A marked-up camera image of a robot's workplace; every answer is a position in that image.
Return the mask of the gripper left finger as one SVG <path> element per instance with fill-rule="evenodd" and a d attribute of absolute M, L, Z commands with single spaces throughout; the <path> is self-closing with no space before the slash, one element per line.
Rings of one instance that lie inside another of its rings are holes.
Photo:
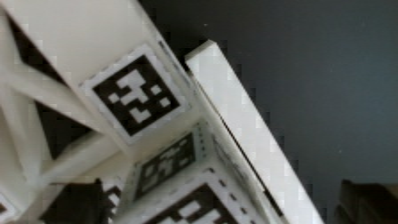
<path fill-rule="evenodd" d="M 71 183 L 41 214 L 45 224 L 110 224 L 119 204 L 121 188 L 103 187 L 101 180 Z"/>

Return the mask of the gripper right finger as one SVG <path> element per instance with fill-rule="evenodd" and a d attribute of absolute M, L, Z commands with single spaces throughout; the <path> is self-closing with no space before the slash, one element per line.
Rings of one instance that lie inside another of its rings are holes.
<path fill-rule="evenodd" d="M 341 181 L 334 224 L 398 224 L 398 183 Z"/>

